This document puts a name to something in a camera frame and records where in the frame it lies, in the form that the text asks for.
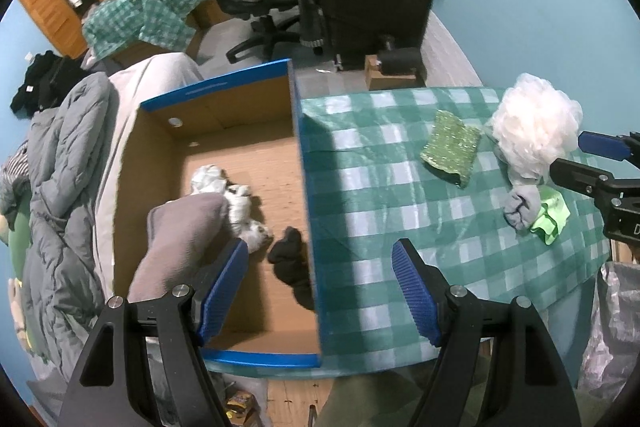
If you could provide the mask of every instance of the blue gripper pad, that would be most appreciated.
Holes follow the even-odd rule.
[[[578,136],[578,147],[582,152],[622,162],[631,156],[631,149],[622,138],[596,132],[583,131]]]
[[[196,332],[202,345],[220,333],[248,266],[249,249],[239,241],[202,305],[202,321]]]
[[[391,249],[391,264],[418,333],[427,338],[433,346],[440,346],[442,332],[438,327],[438,308],[418,274],[414,261],[399,241],[396,241]]]

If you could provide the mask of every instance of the mesh bath sponge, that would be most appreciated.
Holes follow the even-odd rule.
[[[549,166],[578,147],[582,108],[542,78],[521,74],[488,122],[513,185],[547,178]]]

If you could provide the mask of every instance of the black cloth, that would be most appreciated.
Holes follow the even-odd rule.
[[[58,57],[52,51],[35,56],[11,102],[15,113],[24,109],[28,117],[36,111],[60,107],[69,91],[86,76],[79,60]]]
[[[280,281],[293,288],[298,304],[313,310],[314,298],[309,278],[309,268],[302,255],[302,234],[293,227],[287,227],[284,237],[276,241],[267,254],[273,264],[273,273]]]

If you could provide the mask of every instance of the green pillow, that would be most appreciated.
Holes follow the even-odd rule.
[[[29,205],[31,203],[31,191],[26,190],[20,198],[18,214],[15,216],[14,229],[9,230],[9,252],[11,264],[18,280],[22,280],[24,272],[24,260],[27,248],[31,246],[31,230],[29,229]]]

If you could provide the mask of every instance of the wooden floor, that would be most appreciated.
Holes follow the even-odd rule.
[[[309,406],[324,406],[333,380],[270,380],[267,413],[273,427],[306,427]]]

